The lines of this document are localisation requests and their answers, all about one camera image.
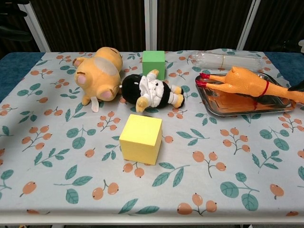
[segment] dark curtain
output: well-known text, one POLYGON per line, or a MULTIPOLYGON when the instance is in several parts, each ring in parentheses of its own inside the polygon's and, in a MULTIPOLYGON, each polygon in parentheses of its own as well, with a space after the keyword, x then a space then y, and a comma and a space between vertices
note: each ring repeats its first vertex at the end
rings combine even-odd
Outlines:
MULTIPOLYGON (((20 30, 27 31, 30 33, 30 30, 26 21, 24 20, 24 17, 8 16, 7 18, 5 18, 5 20, 9 24, 19 28, 20 30)), ((2 59, 10 52, 39 52, 39 48, 36 45, 34 38, 29 42, 20 42, 0 38, 0 59, 2 59)))
POLYGON ((158 0, 157 48, 236 49, 252 0, 158 0))
POLYGON ((303 0, 262 0, 245 50, 300 51, 304 39, 303 0))
POLYGON ((32 0, 54 52, 145 49, 143 0, 32 0))

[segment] tablecloth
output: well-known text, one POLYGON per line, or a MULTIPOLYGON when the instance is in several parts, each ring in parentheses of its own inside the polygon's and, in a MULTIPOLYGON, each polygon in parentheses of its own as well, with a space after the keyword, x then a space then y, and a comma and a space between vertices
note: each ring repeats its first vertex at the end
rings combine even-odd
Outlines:
MULTIPOLYGON (((263 71, 289 87, 262 52, 263 71)), ((218 218, 304 215, 304 107, 288 113, 218 117, 195 87, 192 51, 166 52, 166 80, 185 105, 149 108, 163 120, 157 164, 125 161, 118 137, 134 105, 118 95, 98 113, 82 106, 72 60, 46 53, 1 102, 0 213, 218 218)), ((142 52, 122 52, 122 79, 142 72, 142 52)))

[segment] black and white plush toy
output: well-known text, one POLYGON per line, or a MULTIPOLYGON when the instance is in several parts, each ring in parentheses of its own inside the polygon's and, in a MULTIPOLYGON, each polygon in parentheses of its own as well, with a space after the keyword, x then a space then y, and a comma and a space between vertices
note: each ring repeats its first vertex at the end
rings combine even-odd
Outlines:
POLYGON ((138 113, 142 113, 149 106, 163 108, 171 104, 180 108, 184 105, 182 88, 156 79, 158 73, 158 70, 152 70, 147 76, 132 74, 123 80, 120 86, 123 98, 136 105, 138 113))

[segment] metal tray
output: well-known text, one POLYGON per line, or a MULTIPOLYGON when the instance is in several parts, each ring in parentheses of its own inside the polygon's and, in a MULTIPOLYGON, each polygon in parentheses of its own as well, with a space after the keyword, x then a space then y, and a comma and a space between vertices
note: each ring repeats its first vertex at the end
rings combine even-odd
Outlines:
MULTIPOLYGON (((264 73, 256 73, 262 79, 280 86, 271 76, 264 73)), ((211 79, 203 79, 200 76, 197 80, 208 83, 221 84, 221 82, 211 79)), ((241 114, 257 114, 257 113, 275 113, 288 112, 295 109, 295 101, 277 96, 264 95, 261 97, 252 97, 242 94, 231 94, 210 88, 196 87, 205 104, 206 108, 215 115, 232 116, 241 114)))

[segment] yellow cube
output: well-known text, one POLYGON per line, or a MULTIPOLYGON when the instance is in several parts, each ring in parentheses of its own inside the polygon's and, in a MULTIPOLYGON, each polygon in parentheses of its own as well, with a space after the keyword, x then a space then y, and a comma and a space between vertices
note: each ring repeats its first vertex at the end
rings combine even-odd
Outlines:
POLYGON ((162 142, 162 119, 131 114, 119 142, 124 159, 155 165, 162 142))

